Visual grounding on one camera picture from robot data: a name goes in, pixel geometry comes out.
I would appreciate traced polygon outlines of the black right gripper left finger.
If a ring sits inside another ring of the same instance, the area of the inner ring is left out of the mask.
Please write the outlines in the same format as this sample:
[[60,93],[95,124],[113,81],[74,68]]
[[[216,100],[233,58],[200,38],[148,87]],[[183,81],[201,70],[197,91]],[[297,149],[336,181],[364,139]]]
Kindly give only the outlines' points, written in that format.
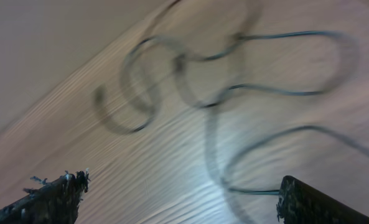
[[0,224],[74,224],[79,204],[88,192],[89,171],[76,174],[66,172],[53,182],[30,178],[40,184],[39,189],[24,188],[27,194],[18,201],[0,209]]

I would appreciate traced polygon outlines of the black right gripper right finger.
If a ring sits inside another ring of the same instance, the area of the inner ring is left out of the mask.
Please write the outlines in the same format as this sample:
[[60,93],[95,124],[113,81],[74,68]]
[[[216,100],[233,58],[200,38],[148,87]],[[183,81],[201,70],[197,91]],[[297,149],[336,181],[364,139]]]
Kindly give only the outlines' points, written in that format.
[[369,217],[299,179],[283,177],[276,205],[285,224],[369,224]]

